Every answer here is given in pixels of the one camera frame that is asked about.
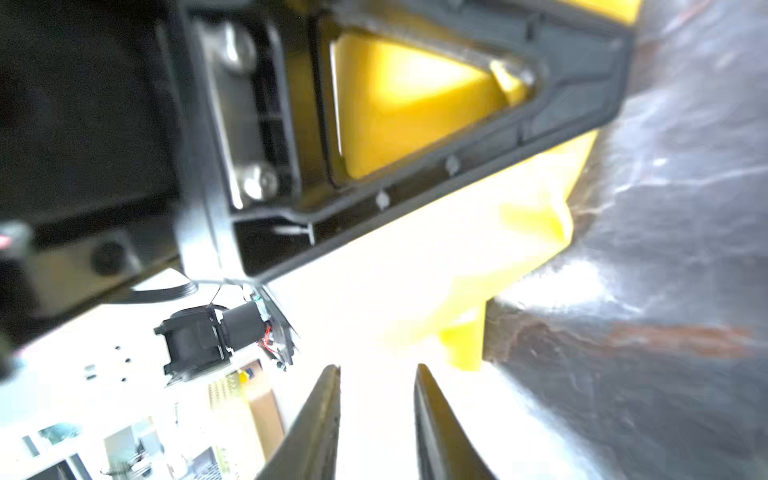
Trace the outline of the yellow paper napkin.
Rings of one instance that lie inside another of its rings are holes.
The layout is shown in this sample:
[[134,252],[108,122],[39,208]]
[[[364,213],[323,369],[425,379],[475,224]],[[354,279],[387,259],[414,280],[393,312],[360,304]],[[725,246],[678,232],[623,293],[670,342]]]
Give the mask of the yellow paper napkin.
[[[634,1],[561,3],[631,29],[638,10]],[[356,180],[532,96],[497,60],[480,69],[355,32],[330,53],[343,167]],[[567,199],[600,127],[272,280],[303,348],[337,358],[436,353],[477,368],[486,301],[570,244]]]

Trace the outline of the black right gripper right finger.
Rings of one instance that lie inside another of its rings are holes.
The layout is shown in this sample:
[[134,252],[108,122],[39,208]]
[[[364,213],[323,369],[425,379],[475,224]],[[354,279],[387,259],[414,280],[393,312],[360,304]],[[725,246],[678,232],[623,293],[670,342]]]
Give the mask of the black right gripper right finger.
[[495,479],[425,364],[416,370],[414,409],[420,479]]

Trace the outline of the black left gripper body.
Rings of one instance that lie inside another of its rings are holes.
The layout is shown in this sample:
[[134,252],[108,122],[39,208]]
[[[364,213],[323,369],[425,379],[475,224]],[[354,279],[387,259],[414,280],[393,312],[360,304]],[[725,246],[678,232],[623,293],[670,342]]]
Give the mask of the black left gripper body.
[[1,342],[22,347],[222,229],[207,115],[174,69],[177,19],[144,3],[1,5]]

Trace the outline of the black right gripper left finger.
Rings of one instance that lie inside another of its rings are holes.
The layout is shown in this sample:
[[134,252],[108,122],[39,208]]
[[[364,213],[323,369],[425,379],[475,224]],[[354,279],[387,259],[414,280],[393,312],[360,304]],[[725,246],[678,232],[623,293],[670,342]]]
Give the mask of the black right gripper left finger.
[[326,366],[289,433],[257,476],[334,479],[341,417],[341,370]]

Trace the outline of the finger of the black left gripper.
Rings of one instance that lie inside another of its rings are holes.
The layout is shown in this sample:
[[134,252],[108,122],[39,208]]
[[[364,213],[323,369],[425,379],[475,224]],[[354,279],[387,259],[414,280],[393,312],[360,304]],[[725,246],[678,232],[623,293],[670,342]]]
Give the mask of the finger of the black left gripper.
[[[295,191],[233,215],[244,274],[271,281],[441,197],[614,119],[633,30],[558,1],[303,1],[266,9]],[[532,88],[521,105],[353,179],[336,131],[331,42],[374,34]]]

